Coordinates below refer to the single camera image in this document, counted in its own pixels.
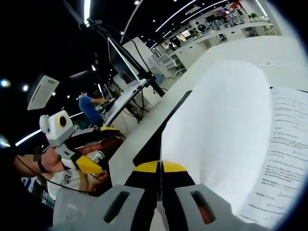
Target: white t-shirt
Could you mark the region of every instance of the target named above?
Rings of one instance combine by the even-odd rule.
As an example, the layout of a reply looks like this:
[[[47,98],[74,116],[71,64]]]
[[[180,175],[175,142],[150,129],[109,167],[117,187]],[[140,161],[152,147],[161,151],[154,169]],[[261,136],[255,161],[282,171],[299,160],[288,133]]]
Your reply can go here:
[[[78,190],[80,185],[80,176],[77,170],[70,169],[63,172],[54,172],[50,181]],[[47,182],[47,187],[50,197],[55,200],[60,186]]]
[[[97,159],[97,157],[99,157],[100,159],[104,159],[104,155],[100,151],[94,151],[92,153],[89,153],[87,157],[94,161]],[[88,182],[92,180],[91,175],[87,175],[87,178]],[[63,172],[54,172],[53,177],[50,179],[50,181],[64,185],[71,189],[78,190],[80,185],[80,175],[75,169],[70,169]],[[55,200],[60,186],[47,182],[47,188],[50,197]]]

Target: blue shirt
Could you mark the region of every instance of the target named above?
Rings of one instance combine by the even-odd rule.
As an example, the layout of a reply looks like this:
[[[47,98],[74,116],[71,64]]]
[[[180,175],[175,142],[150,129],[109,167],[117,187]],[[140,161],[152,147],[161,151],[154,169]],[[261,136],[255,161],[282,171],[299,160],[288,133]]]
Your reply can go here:
[[[102,116],[95,110],[94,105],[91,104],[91,99],[89,96],[82,96],[79,99],[79,108],[92,124],[96,124],[102,119]]]

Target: computer monitor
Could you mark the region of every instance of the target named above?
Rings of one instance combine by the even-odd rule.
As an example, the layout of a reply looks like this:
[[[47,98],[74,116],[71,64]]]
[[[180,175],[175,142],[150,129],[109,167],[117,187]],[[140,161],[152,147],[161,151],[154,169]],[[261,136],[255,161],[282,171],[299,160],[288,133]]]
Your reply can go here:
[[[215,21],[217,19],[217,17],[215,15],[210,15],[208,17],[205,18],[207,20],[207,22],[211,23],[213,21]]]
[[[124,58],[124,56],[120,53],[115,44],[108,38],[108,51],[109,51],[109,60],[111,64],[114,66],[115,70],[119,73],[121,78],[127,83],[131,83],[133,81],[139,81],[138,76],[132,70],[128,61]]]

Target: white desk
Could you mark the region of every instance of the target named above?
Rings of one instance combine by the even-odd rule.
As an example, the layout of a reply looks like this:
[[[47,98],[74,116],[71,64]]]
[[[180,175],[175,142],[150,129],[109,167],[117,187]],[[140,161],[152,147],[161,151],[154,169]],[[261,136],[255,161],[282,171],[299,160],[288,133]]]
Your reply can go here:
[[[161,101],[130,133],[109,161],[112,183],[124,184],[133,169],[132,160],[155,133],[185,92],[192,90],[213,63],[223,60],[245,60],[258,65],[270,85],[308,91],[308,59],[296,40],[282,36],[260,36],[240,39],[210,48],[172,86]]]
[[[230,42],[233,40],[246,38],[247,35],[246,32],[244,32],[244,29],[249,27],[258,28],[260,26],[273,26],[273,24],[267,22],[253,22],[224,28],[222,30],[212,30],[198,38],[190,40],[187,44],[183,45],[172,54],[176,54],[185,68],[188,69],[209,48],[220,43],[220,34],[224,34],[227,37],[228,42]]]
[[[134,98],[139,90],[138,87],[142,88],[146,84],[146,79],[140,80],[140,82],[132,82],[132,85],[128,85],[128,88],[122,93],[122,95],[115,101],[114,105],[110,108],[106,114],[103,127],[109,126],[112,121],[119,115],[119,113],[124,109],[124,107],[129,103],[132,98]]]

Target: potted plant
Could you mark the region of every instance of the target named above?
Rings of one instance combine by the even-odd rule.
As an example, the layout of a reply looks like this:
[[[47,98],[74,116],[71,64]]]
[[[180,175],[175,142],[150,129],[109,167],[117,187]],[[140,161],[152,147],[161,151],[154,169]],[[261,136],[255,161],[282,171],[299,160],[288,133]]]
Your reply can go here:
[[[251,13],[250,18],[258,18],[258,15],[256,13]]]

